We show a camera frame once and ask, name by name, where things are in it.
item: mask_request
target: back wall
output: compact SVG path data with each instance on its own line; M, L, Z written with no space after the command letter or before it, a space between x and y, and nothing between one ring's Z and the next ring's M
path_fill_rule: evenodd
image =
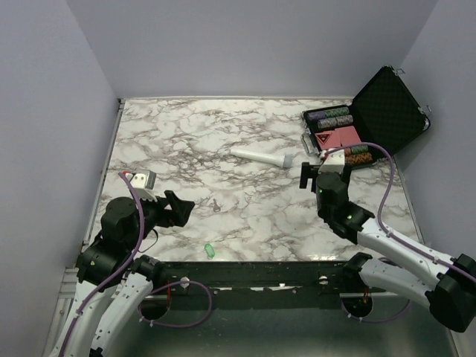
M119 97L355 95L437 0L68 0Z

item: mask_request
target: marble table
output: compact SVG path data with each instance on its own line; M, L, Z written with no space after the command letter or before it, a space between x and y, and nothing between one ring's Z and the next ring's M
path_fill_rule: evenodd
M155 194L173 190L196 203L184 228L159 228L141 250L159 260L345 260L366 251L334 235L318 218L315 195L299 189L303 150L300 114L344 100L137 99L127 100L100 198L92 236L109 200L129 196L123 170L157 173ZM235 158L231 147L291 154L291 169ZM389 178L387 162L356 170L349 195L376 212ZM417 239L400 178L383 219Z

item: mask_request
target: black case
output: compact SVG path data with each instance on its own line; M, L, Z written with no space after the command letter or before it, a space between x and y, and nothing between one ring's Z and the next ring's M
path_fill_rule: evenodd
M389 65L382 67L348 106L354 120L351 125L356 128L361 141L378 144L391 155L430 127L430 120L402 82L399 73ZM320 130L317 121L309 120L309 113L340 107L343 106L303 112L306 131L301 138L308 155L321 151L315 134L329 130ZM309 150L304 140L306 135L309 135L314 150ZM377 149L371 147L369 151L373 162L384 157Z

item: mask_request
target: poker chip set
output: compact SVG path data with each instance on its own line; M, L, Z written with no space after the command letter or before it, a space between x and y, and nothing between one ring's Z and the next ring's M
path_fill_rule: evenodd
M323 149L370 142L391 155L397 153L430 126L430 120L408 91L401 71L382 67L354 97L349 106L333 106L303 112L306 131L302 139L308 155ZM313 149L306 144L306 136ZM383 154L367 145L344 150L346 163L353 167L373 164Z

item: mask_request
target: small green bottle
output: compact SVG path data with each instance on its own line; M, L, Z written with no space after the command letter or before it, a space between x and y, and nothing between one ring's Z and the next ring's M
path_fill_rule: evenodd
M208 259L215 257L215 249L213 249L210 243L205 244L205 251L207 252Z

